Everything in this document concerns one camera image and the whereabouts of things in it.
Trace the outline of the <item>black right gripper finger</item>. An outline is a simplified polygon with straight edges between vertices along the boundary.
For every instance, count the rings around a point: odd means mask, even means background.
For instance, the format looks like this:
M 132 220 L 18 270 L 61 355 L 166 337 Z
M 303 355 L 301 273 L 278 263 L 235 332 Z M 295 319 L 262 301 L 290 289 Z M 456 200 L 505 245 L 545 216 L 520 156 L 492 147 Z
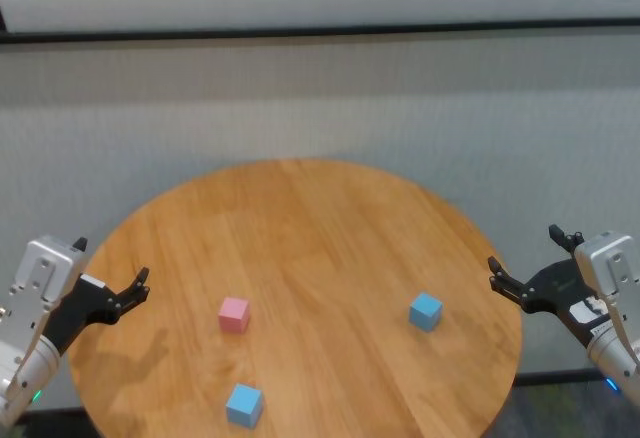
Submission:
M 528 306 L 531 296 L 526 283 L 513 278 L 494 256 L 488 258 L 491 290 L 518 306 Z
M 571 256 L 574 256 L 576 248 L 585 242 L 583 234 L 581 232 L 575 232 L 573 234 L 566 233 L 557 224 L 551 224 L 548 227 L 548 234 L 550 239 Z

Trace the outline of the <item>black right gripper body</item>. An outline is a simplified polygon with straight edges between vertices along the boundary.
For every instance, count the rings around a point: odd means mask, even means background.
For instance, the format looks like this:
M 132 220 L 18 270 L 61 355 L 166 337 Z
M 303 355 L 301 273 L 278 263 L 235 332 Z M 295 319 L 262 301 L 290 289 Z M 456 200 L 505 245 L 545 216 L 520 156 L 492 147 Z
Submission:
M 606 304 L 584 283 L 572 259 L 543 268 L 524 287 L 523 311 L 555 315 L 584 347 L 592 340 L 593 330 L 609 322 Z

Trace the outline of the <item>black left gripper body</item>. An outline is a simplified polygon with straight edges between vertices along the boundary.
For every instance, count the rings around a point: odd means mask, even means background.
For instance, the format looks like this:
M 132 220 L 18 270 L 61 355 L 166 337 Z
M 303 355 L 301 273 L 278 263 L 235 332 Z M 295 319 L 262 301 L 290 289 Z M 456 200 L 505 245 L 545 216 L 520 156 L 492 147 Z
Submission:
M 104 282 L 82 274 L 71 292 L 51 313 L 44 337 L 59 354 L 65 354 L 85 328 L 93 324 L 115 324 L 123 298 Z

